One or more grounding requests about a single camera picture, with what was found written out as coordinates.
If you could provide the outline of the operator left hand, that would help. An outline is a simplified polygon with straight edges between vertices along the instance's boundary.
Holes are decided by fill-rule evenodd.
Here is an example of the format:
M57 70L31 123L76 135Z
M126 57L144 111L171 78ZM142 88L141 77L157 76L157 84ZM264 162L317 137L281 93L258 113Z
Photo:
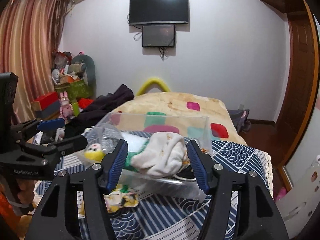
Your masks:
M34 180L17 180L18 186L20 191L18 192L17 196L21 202L21 204L29 205L33 202L34 199L34 188L36 181Z

